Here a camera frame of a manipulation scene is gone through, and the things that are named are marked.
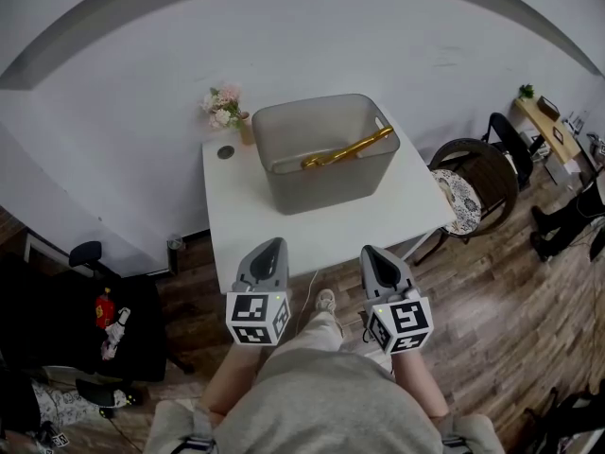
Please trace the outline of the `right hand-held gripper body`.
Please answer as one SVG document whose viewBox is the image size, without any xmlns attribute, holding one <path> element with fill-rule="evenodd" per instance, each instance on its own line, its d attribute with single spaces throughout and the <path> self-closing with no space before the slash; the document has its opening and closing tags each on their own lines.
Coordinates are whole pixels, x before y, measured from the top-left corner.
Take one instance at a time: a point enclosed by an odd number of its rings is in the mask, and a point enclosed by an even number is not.
<svg viewBox="0 0 605 454">
<path fill-rule="evenodd" d="M 386 355 L 420 349 L 434 331 L 429 300 L 417 288 L 369 300 L 365 311 L 366 328 Z"/>
</svg>

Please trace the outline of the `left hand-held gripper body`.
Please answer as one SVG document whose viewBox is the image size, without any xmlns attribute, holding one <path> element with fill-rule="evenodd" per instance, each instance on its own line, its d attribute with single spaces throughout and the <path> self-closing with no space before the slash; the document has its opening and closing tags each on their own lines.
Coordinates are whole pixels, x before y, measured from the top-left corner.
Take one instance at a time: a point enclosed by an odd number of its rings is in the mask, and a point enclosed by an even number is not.
<svg viewBox="0 0 605 454">
<path fill-rule="evenodd" d="M 288 280 L 236 281 L 226 293 L 226 325 L 239 345 L 276 346 L 291 319 Z"/>
</svg>

